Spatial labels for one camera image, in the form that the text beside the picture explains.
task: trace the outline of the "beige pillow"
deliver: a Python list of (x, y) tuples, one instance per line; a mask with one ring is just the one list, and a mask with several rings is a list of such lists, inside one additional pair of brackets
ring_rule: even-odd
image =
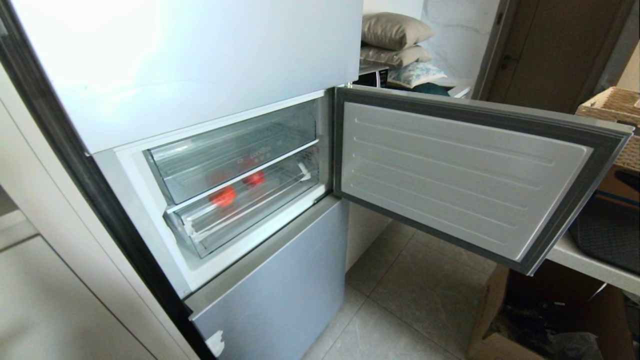
[(362, 41), (390, 50), (402, 50), (433, 36), (433, 30), (413, 17), (374, 13), (362, 17)]
[(404, 50), (386, 50), (375, 46), (360, 48), (360, 63), (386, 65), (390, 69), (400, 69), (415, 61), (429, 61), (431, 55), (420, 45), (407, 47)]

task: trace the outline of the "wicker basket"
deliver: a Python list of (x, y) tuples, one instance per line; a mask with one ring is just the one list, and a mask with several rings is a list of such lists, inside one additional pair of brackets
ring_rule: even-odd
[[(575, 114), (640, 127), (640, 108), (635, 107), (639, 98), (640, 94), (635, 91), (611, 87), (578, 106)], [(636, 135), (622, 150), (616, 159), (617, 165), (640, 171), (639, 132), (636, 130)]]

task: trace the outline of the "black trim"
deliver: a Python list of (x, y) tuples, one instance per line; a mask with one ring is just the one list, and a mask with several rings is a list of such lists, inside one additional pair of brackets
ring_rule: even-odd
[(196, 354), (201, 359), (215, 360), (200, 333), (189, 321), (189, 309), (173, 290), (96, 162), (85, 155), (80, 137), (56, 97), (7, 0), (0, 0), (0, 20), (7, 30), (7, 34), (0, 36), (0, 61), (49, 146)]
[[(403, 93), (392, 90), (372, 89), (365, 86), (337, 89), (334, 104), (335, 123), (333, 125), (335, 133), (334, 192), (338, 196), (353, 201), (358, 205), (377, 211), (425, 233), (437, 236), (454, 245), (529, 275), (535, 272), (546, 258), (548, 252), (551, 251), (553, 245), (566, 232), (573, 219), (578, 215), (578, 212), (585, 205), (598, 184), (600, 184), (600, 181), (604, 178), (630, 136), (614, 130), (555, 119), (558, 116), (565, 117), (566, 115), (564, 114), (556, 114), (554, 116), (555, 113), (546, 111), (544, 116), (541, 116), (535, 114), (536, 110), (531, 110), (531, 114), (523, 113), (522, 110), (524, 108), (515, 106), (457, 101), (434, 95), (407, 94), (410, 95), (403, 95)], [(517, 262), (343, 192), (340, 180), (342, 179), (345, 102), (407, 111), (553, 138), (591, 147), (593, 152), (536, 241), (527, 251), (524, 258)]]

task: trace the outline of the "refrigerator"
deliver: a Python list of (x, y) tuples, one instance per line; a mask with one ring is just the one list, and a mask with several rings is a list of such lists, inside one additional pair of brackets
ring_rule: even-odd
[(533, 274), (632, 134), (351, 85), (358, 1), (0, 5), (3, 66), (203, 359), (305, 353), (350, 202)]

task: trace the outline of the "dark mat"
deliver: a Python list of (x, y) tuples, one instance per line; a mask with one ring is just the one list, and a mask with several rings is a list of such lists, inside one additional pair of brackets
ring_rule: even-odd
[(585, 254), (640, 275), (640, 213), (592, 197), (569, 233)]

